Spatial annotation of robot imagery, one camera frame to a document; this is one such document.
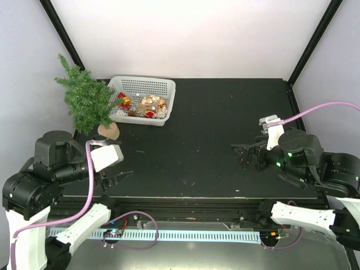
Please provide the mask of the brown pine cone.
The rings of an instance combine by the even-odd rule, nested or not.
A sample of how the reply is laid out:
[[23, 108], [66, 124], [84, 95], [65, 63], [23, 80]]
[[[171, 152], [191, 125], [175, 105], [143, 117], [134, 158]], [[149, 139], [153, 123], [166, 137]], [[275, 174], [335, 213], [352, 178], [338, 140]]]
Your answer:
[[128, 116], [130, 116], [130, 117], [137, 117], [137, 112], [134, 111], [134, 110], [129, 110]]

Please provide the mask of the white plastic basket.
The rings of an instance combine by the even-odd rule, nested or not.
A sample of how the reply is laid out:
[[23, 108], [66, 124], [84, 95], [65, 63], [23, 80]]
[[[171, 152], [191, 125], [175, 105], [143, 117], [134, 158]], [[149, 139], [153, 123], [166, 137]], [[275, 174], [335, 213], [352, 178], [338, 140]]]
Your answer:
[[110, 103], [122, 99], [110, 113], [114, 122], [162, 127], [172, 111], [176, 83], [170, 79], [115, 76], [108, 86], [114, 90]]

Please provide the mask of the red gold gift ornament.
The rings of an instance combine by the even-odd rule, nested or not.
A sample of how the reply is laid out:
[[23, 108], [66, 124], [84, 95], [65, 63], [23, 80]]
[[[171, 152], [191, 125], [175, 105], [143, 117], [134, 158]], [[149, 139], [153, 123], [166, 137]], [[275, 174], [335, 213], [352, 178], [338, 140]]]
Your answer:
[[131, 99], [123, 92], [120, 92], [117, 98], [118, 98], [118, 103], [116, 104], [117, 107], [120, 107], [123, 110], [128, 110], [131, 108]]

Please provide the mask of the circuit board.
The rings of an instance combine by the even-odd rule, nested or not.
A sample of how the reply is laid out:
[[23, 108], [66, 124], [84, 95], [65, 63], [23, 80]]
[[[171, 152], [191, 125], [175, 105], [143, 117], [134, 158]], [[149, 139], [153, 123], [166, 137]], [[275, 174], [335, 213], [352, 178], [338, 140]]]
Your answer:
[[277, 231], [265, 232], [264, 235], [262, 236], [262, 239], [265, 239], [265, 240], [279, 240], [279, 239], [288, 237], [289, 234], [290, 234], [289, 229], [281, 228], [281, 229], [278, 229]]
[[123, 235], [124, 230], [123, 229], [107, 229], [103, 233], [103, 237], [114, 237], [114, 238], [121, 238]]

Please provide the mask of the red santa ornament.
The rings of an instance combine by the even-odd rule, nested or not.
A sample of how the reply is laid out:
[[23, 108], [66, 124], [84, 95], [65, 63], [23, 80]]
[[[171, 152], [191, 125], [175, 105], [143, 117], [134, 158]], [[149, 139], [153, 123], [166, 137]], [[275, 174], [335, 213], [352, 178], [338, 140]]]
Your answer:
[[144, 113], [144, 117], [146, 118], [155, 118], [157, 116], [157, 113], [154, 111], [147, 111]]

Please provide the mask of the beige burlap sack ornament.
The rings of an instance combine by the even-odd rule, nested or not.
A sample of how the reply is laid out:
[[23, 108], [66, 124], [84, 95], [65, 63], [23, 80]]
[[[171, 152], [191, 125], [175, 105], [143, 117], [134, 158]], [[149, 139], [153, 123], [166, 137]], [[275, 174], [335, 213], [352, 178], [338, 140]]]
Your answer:
[[139, 111], [154, 111], [156, 112], [158, 108], [167, 108], [167, 101], [155, 95], [145, 96], [140, 103], [136, 105], [137, 110]]

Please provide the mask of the white snowflake ornament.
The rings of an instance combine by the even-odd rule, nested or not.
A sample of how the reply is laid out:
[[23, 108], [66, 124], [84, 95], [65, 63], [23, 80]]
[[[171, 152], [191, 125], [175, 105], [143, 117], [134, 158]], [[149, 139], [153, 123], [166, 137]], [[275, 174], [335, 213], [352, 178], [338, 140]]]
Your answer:
[[156, 119], [164, 119], [167, 115], [168, 109], [166, 108], [158, 108], [158, 110], [156, 111]]

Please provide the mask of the right black frame post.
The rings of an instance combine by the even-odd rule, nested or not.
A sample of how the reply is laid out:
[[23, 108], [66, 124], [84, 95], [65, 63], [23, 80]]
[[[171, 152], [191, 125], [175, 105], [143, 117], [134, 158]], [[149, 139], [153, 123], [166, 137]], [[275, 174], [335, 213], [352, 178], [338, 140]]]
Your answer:
[[334, 18], [335, 14], [337, 13], [339, 7], [341, 6], [343, 0], [331, 0], [328, 4], [325, 12], [323, 13], [319, 23], [317, 24], [309, 42], [307, 43], [303, 53], [297, 64], [295, 65], [294, 70], [292, 71], [287, 83], [290, 87], [293, 87], [301, 75], [303, 69], [305, 68], [307, 62], [309, 61], [312, 53], [314, 52], [315, 48], [319, 44], [321, 38], [323, 37], [325, 31], [327, 30], [328, 26], [330, 25], [332, 19]]

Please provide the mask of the small green christmas tree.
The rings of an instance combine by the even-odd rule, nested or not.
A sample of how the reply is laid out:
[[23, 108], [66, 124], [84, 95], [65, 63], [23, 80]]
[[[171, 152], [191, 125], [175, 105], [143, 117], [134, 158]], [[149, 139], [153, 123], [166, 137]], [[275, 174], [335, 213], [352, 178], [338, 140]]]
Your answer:
[[97, 81], [89, 70], [70, 65], [65, 56], [59, 54], [58, 59], [65, 70], [66, 77], [56, 77], [55, 82], [65, 88], [64, 102], [68, 106], [68, 114], [73, 117], [74, 128], [88, 135], [95, 126], [110, 129], [113, 120], [112, 110], [123, 102], [117, 97], [111, 101], [115, 88], [104, 81]]

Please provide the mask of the silver star ornament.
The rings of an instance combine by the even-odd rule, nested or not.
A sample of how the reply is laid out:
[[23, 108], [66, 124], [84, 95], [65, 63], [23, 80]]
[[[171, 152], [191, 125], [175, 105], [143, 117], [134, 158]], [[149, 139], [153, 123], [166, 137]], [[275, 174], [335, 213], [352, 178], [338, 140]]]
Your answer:
[[116, 110], [116, 115], [127, 116], [128, 114], [127, 114], [127, 112], [124, 111], [123, 109], [117, 108], [117, 110]]

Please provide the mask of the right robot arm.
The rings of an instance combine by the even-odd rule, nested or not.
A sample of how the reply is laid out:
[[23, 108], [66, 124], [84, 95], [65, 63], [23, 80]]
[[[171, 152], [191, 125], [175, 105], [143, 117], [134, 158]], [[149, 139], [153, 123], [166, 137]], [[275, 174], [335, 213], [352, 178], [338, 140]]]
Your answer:
[[305, 190], [315, 189], [334, 197], [343, 205], [338, 210], [315, 210], [264, 199], [253, 221], [262, 227], [292, 225], [320, 232], [352, 250], [359, 250], [359, 158], [346, 153], [326, 152], [315, 135], [291, 129], [280, 135], [277, 145], [267, 149], [267, 141], [236, 144], [242, 169], [253, 159], [259, 172], [274, 166], [283, 181]]

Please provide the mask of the right circuit board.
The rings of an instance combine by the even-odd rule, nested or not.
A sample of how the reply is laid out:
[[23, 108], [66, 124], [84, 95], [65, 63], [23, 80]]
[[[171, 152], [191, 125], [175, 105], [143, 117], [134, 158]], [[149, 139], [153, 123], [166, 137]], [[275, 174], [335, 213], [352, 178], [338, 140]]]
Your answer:
[[277, 231], [265, 232], [264, 235], [262, 236], [262, 239], [265, 239], [265, 240], [279, 240], [279, 239], [288, 237], [289, 234], [290, 234], [289, 229], [281, 228], [281, 229], [278, 229]]

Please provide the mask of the black frame post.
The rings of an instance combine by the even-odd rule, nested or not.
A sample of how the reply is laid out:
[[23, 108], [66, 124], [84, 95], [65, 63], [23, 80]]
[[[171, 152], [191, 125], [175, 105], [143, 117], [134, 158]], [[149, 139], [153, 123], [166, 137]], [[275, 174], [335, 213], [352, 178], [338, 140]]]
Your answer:
[[293, 87], [301, 75], [303, 69], [305, 68], [307, 62], [309, 61], [312, 53], [314, 52], [315, 48], [319, 44], [321, 38], [323, 37], [325, 31], [327, 30], [328, 26], [330, 25], [332, 19], [334, 18], [335, 14], [337, 13], [339, 7], [341, 6], [343, 0], [331, 0], [328, 4], [325, 12], [323, 13], [319, 23], [317, 24], [309, 42], [307, 43], [303, 53], [297, 64], [295, 65], [294, 70], [292, 71], [287, 83], [290, 87]]
[[63, 45], [65, 46], [68, 54], [70, 55], [74, 64], [78, 65], [81, 70], [85, 70], [85, 66], [73, 45], [70, 36], [68, 35], [55, 7], [50, 0], [39, 0], [46, 15], [48, 16], [51, 24], [53, 25], [56, 33], [60, 37]]

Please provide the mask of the left circuit board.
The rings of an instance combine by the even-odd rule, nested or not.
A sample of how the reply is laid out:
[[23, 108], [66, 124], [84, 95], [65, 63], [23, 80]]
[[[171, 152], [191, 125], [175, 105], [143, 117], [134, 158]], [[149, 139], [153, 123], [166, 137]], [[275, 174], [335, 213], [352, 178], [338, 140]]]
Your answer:
[[107, 229], [103, 233], [103, 237], [114, 237], [114, 238], [121, 238], [123, 235], [124, 230], [123, 229]]

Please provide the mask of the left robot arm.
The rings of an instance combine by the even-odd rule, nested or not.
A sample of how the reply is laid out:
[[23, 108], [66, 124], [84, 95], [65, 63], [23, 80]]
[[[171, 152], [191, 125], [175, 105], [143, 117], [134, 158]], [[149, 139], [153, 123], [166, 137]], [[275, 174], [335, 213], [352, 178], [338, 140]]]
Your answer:
[[[97, 136], [80, 145], [69, 132], [54, 130], [37, 139], [34, 156], [2, 188], [10, 229], [7, 269], [66, 269], [77, 248], [98, 227], [120, 220], [119, 204], [108, 196], [92, 202], [96, 185], [117, 182], [105, 168], [124, 156], [120, 141]], [[64, 186], [88, 180], [88, 196], [75, 215], [48, 220]]]

